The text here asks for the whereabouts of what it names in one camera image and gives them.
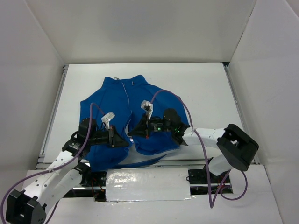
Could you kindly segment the blue zip-up jacket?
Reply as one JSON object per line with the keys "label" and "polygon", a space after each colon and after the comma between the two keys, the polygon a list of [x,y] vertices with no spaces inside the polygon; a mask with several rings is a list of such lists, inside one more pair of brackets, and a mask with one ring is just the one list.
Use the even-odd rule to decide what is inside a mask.
{"label": "blue zip-up jacket", "polygon": [[93,172],[150,165],[180,148],[172,140],[170,132],[152,133],[148,139],[127,136],[142,118],[144,110],[141,103],[144,100],[154,101],[153,116],[161,118],[166,109],[174,109],[182,122],[188,124],[181,101],[173,94],[149,84],[142,75],[131,79],[106,77],[100,89],[80,102],[80,121],[92,116],[98,124],[101,124],[103,114],[113,112],[115,117],[110,124],[115,126],[117,133],[129,142],[129,146],[135,146],[137,153],[147,157],[157,155],[154,159],[147,158],[142,162],[123,164],[129,155],[129,146],[112,149],[105,145],[95,145],[85,157]]}

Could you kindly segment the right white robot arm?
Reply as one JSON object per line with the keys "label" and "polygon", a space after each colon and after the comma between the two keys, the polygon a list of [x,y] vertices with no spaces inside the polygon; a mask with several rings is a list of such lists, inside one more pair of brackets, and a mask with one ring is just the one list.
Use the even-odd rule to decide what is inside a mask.
{"label": "right white robot arm", "polygon": [[178,145],[204,145],[221,151],[219,156],[208,161],[208,168],[203,171],[207,182],[215,182],[222,173],[231,169],[246,172],[259,149],[258,143],[235,124],[219,129],[192,128],[174,109],[165,110],[161,118],[144,113],[129,135],[149,138],[162,132],[170,133]]}

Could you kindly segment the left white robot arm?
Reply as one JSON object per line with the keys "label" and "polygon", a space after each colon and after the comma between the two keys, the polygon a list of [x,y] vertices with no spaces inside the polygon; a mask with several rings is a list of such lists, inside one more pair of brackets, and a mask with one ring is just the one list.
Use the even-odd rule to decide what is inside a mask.
{"label": "left white robot arm", "polygon": [[129,146],[114,126],[98,128],[97,121],[85,118],[78,130],[62,147],[58,157],[44,171],[27,177],[34,181],[18,191],[12,186],[0,205],[4,224],[43,224],[47,213],[75,185],[88,185],[92,180],[90,168],[81,162],[93,145],[115,149]]}

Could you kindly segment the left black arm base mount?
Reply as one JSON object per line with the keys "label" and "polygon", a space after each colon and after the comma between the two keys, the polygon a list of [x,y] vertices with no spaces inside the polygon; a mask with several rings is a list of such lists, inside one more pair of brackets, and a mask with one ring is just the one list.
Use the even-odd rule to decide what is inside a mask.
{"label": "left black arm base mount", "polygon": [[90,166],[86,163],[79,163],[76,167],[81,175],[80,186],[90,188],[91,194],[95,201],[106,201],[106,180],[107,171],[92,172]]}

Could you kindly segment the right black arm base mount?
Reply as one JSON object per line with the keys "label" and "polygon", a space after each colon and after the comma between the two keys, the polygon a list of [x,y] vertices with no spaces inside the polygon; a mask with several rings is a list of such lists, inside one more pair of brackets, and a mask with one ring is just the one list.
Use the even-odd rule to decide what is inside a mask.
{"label": "right black arm base mount", "polygon": [[[227,174],[227,171],[221,173],[220,175],[214,175],[211,172],[209,174],[211,184],[220,184],[222,179]],[[208,184],[206,166],[204,166],[202,169],[188,170],[188,176],[186,177],[186,180],[190,184]]]}

